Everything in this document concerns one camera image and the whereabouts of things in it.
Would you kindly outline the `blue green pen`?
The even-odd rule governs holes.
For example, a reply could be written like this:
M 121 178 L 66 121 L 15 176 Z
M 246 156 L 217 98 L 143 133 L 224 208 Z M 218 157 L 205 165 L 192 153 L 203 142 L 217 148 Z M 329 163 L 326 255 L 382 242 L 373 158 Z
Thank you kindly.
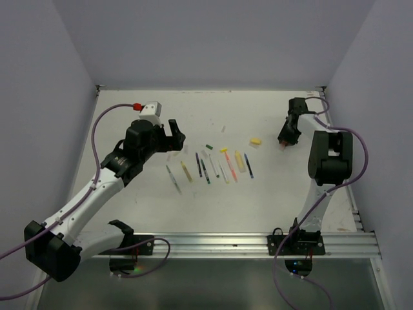
M 251 179 L 254 179 L 254 174 L 253 174 L 253 172 L 252 172 L 252 168 L 251 168 L 251 166 L 250 166 L 250 162 L 249 162 L 249 159 L 248 159 L 248 156 L 247 156 L 246 153 L 244 153 L 244 157 L 245 157 L 245 163 L 246 163 L 246 165 L 247 165 L 248 173 L 249 173 L 249 175 L 250 175 L 250 178 L 251 178 Z

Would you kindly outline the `orange thick highlighter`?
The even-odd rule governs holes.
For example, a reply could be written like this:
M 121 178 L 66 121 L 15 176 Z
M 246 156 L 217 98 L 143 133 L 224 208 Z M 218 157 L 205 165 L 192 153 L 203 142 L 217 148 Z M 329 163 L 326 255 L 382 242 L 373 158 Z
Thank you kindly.
M 288 143 L 287 143 L 286 141 L 282 141 L 282 142 L 280 143 L 280 150 L 281 150 L 282 152 L 284 152 L 287 147 L 288 147 Z

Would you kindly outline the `orange thin highlighter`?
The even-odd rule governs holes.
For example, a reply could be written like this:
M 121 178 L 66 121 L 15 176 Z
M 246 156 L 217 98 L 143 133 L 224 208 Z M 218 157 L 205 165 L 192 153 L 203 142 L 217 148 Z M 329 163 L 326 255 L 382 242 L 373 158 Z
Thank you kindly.
M 228 152 L 225 151 L 224 154 L 225 154 L 225 159 L 226 159 L 226 161 L 227 161 L 227 163 L 228 163 L 228 167 L 229 167 L 230 172 L 231 172 L 231 174 L 232 174 L 232 177 L 233 177 L 234 181 L 237 183 L 237 182 L 238 182 L 238 178 L 237 178 L 236 172 L 235 172 L 235 170 L 234 170 L 234 167 L 233 167 L 233 165 L 232 165 L 232 162 L 231 162 L 231 160 L 230 160 L 230 157 L 229 157 L 229 155 L 228 155 Z

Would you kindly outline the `green clear pen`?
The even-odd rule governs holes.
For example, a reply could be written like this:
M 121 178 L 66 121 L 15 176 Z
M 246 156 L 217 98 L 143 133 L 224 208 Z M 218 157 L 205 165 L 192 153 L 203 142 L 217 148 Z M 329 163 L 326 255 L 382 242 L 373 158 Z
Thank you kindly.
M 166 170 L 167 170 L 167 172 L 168 172 L 168 175 L 170 176 L 170 179 L 171 179 L 174 187 L 176 188 L 176 191 L 177 191 L 180 195 L 182 195 L 181 189 L 180 189 L 180 187 L 179 187 L 179 185 L 178 185 L 178 183 L 177 183 L 177 181 L 176 181 L 176 179 L 175 179 L 172 171 L 170 170 L 170 167 L 169 167 L 168 165 L 165 165 L 165 167 L 166 167 Z

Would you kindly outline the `yellow thin highlighter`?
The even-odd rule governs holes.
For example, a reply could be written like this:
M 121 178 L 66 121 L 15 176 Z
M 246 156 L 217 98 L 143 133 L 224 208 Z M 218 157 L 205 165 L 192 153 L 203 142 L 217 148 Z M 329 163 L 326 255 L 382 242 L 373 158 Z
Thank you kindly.
M 185 173 L 185 175 L 186 175 L 186 177 L 187 177 L 187 179 L 188 179 L 188 182 L 189 182 L 189 183 L 192 183 L 192 182 L 193 182 L 193 178 L 192 178 L 192 176 L 191 176 L 188 168 L 186 167 L 185 163 L 184 163 L 183 161 L 180 161 L 180 164 L 181 164 L 181 167 L 182 167 L 182 169 L 183 169 L 183 171 L 184 171 L 184 173 Z

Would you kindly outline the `yellow thick highlighter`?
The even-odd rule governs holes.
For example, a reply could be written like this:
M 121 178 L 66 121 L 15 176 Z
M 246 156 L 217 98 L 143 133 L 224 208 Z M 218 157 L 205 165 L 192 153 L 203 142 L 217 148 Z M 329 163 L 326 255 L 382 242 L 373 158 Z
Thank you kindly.
M 235 151 L 234 157 L 235 157 L 236 164 L 237 164 L 237 167 L 238 167 L 240 173 L 246 172 L 246 167 L 245 167 L 243 158 L 241 156 L 241 153 L 238 150 Z

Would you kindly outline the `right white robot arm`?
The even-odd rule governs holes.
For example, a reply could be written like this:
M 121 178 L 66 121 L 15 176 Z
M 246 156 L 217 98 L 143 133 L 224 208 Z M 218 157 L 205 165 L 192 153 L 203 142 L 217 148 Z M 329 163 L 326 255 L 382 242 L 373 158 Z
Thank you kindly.
M 310 247 L 310 236 L 321 233 L 322 221 L 336 191 L 352 175 L 353 137 L 351 133 L 322 124 L 319 113 L 308 109 L 305 98 L 288 101 L 285 123 L 277 137 L 283 147 L 296 145 L 301 135 L 311 139 L 307 171 L 310 189 L 304 206 L 294 220 L 295 233 L 287 238 L 293 253 Z

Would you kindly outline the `purple gel pen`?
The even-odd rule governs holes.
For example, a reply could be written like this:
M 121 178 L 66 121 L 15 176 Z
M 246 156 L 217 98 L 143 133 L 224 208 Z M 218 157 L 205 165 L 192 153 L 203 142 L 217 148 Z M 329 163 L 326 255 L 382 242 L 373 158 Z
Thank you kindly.
M 199 174 L 199 177 L 202 178 L 203 173 L 202 173 L 202 168 L 201 168 L 201 162 L 200 162 L 200 159 L 199 159 L 199 154 L 197 152 L 195 152 L 195 156 L 196 156 L 198 174 Z

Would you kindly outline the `yellow thick highlighter cap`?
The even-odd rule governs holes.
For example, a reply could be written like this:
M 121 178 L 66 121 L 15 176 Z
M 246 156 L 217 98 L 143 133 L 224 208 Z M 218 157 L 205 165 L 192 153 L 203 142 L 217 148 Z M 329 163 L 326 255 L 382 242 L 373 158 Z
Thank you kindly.
M 252 138 L 250 140 L 250 143 L 253 144 L 253 145 L 260 145 L 260 144 L 262 144 L 262 141 L 259 138 Z

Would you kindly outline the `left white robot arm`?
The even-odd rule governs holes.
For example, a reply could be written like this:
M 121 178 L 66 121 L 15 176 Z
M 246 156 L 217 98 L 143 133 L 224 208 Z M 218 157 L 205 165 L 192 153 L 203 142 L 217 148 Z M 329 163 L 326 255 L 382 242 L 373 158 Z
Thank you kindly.
M 179 151 L 186 136 L 177 121 L 169 120 L 171 136 L 163 125 L 137 119 L 114 150 L 99 164 L 99 170 L 61 210 L 43 223 L 30 222 L 24 229 L 26 258 L 57 282 L 69 278 L 87 258 L 105 251 L 125 254 L 134 246 L 133 228 L 120 220 L 110 221 L 91 240 L 82 232 L 102 206 L 122 191 L 143 165 L 157 152 Z

